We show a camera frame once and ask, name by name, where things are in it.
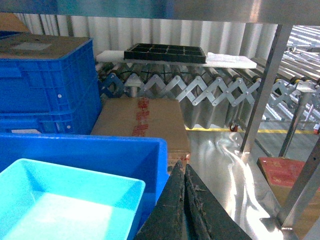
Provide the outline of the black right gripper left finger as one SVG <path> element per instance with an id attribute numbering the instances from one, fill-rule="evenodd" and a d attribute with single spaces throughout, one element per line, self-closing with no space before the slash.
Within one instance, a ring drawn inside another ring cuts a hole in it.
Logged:
<path id="1" fill-rule="evenodd" d="M 180 240 L 183 230 L 185 175 L 179 160 L 147 220 L 134 237 L 136 240 Z"/>

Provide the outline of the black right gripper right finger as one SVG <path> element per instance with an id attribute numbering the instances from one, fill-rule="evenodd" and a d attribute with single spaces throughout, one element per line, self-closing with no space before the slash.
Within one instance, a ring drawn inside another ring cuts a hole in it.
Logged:
<path id="1" fill-rule="evenodd" d="M 191 165 L 184 174 L 184 212 L 189 240 L 250 240 Z"/>

